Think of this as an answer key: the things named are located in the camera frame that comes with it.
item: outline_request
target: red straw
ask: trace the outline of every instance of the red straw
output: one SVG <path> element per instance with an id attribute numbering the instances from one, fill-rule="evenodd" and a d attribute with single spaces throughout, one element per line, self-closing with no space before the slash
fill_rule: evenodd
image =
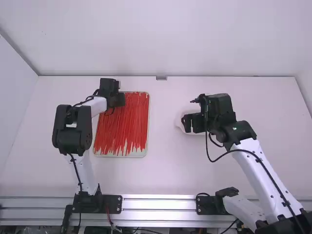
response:
<path id="1" fill-rule="evenodd" d="M 117 107 L 112 115 L 112 110 L 99 115 L 95 152 L 127 156 L 146 149 L 150 96 L 133 92 L 125 93 L 125 98 L 126 105 Z"/>

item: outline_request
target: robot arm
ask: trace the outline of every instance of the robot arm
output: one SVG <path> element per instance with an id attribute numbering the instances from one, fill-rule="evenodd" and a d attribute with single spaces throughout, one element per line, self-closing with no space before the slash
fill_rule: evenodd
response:
<path id="1" fill-rule="evenodd" d="M 182 118 L 185 132 L 189 133 L 193 129 L 194 133 L 207 134 L 208 131 L 216 135 L 216 139 L 223 143 L 227 150 L 223 155 L 232 153 L 261 204 L 259 208 L 239 195 L 238 190 L 234 193 L 231 191 L 230 194 L 225 193 L 221 196 L 226 211 L 238 217 L 256 233 L 265 233 L 268 229 L 264 228 L 272 227 L 285 227 L 287 231 L 301 232 L 307 224 L 311 227 L 312 215 L 304 211 L 302 205 L 282 183 L 265 157 L 250 124 L 246 121 L 236 121 L 230 96 L 201 94 L 191 102 L 199 103 L 201 112 L 187 114 Z M 215 162 L 220 158 L 209 160 Z"/>
<path id="2" fill-rule="evenodd" d="M 101 78 L 99 89 L 85 101 L 74 106 L 59 105 L 57 107 L 52 143 L 61 154 L 65 155 L 65 159 L 70 164 L 73 164 L 73 159 L 75 160 L 75 167 L 71 168 L 77 181 L 77 195 L 80 192 L 77 174 L 80 178 L 82 192 L 95 195 L 98 191 L 98 184 L 94 178 L 89 158 L 93 136 L 92 118 L 105 112 L 108 108 L 125 105 L 124 93 L 120 93 L 118 90 L 119 81 Z"/>

